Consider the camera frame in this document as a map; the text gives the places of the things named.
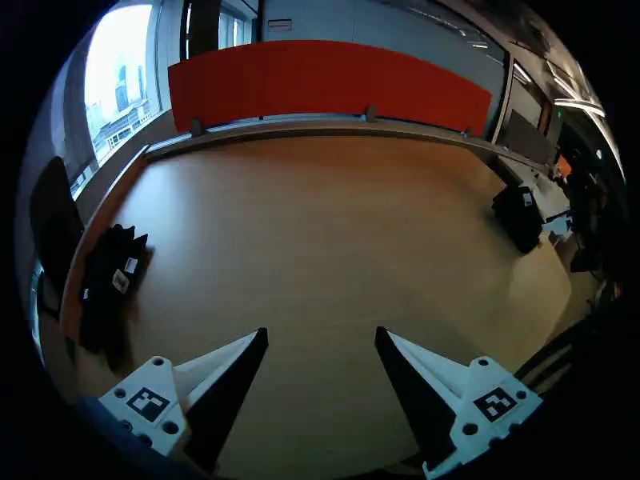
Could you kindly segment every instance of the white label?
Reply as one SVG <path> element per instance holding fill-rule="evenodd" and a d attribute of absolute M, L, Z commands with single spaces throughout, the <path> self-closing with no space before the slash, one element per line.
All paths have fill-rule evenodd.
<path fill-rule="evenodd" d="M 291 19 L 269 20 L 269 32 L 290 32 Z"/>
<path fill-rule="evenodd" d="M 115 271 L 111 283 L 113 283 L 116 290 L 121 294 L 125 294 L 129 289 L 129 279 L 124 275 L 123 272 L 120 271 L 119 268 Z"/>
<path fill-rule="evenodd" d="M 138 264 L 138 260 L 136 258 L 129 257 L 126 260 L 125 272 L 127 272 L 128 274 L 132 274 L 133 272 L 135 272 L 135 266 L 137 264 Z"/>

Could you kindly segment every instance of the desk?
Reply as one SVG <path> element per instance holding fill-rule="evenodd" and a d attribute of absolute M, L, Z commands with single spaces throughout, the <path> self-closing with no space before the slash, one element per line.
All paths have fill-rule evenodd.
<path fill-rule="evenodd" d="M 556 217 L 556 215 L 567 212 L 570 208 L 569 199 L 562 189 L 549 180 L 543 172 L 534 170 L 528 165 L 516 162 L 503 155 L 499 155 L 498 157 L 501 162 L 505 163 L 511 171 L 520 178 L 522 185 L 528 186 L 531 189 L 531 193 L 540 211 L 540 216 L 545 222 L 542 228 L 546 231 L 552 231 L 566 240 L 570 235 L 570 230 L 566 225 L 569 215 L 564 214 Z M 552 217 L 556 218 L 548 222 L 547 219 Z"/>
<path fill-rule="evenodd" d="M 180 154 L 134 179 L 109 220 L 154 248 L 127 322 L 134 366 L 269 329 L 221 476 L 337 478 L 416 453 L 375 327 L 513 370 L 570 295 L 548 242 L 524 257 L 512 246 L 490 208 L 504 185 L 460 147 L 280 138 Z M 80 388 L 103 394 L 112 375 L 79 350 Z"/>

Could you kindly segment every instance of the sky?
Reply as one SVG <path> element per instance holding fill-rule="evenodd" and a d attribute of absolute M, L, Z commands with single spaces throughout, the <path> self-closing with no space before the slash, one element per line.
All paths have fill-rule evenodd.
<path fill-rule="evenodd" d="M 146 29 L 151 5 L 136 5 L 109 12 L 98 24 L 86 60 L 85 104 L 100 102 L 105 119 L 117 111 L 115 86 L 118 70 L 126 66 L 129 99 L 139 96 L 138 65 L 145 74 Z"/>

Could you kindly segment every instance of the office chair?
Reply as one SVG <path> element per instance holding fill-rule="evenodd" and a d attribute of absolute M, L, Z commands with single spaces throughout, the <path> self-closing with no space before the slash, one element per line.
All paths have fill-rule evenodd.
<path fill-rule="evenodd" d="M 30 220 L 36 253 L 60 302 L 71 260 L 84 232 L 60 157 L 52 158 L 36 181 L 30 198 Z M 38 287 L 42 286 L 43 282 L 38 282 Z"/>

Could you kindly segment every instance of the red panel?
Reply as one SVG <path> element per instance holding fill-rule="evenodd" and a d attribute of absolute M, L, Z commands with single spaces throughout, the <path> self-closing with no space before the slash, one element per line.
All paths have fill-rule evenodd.
<path fill-rule="evenodd" d="M 448 70 L 372 46 L 323 40 L 263 42 L 169 67 L 179 132 L 279 114 L 362 114 L 467 127 L 482 135 L 491 94 Z"/>

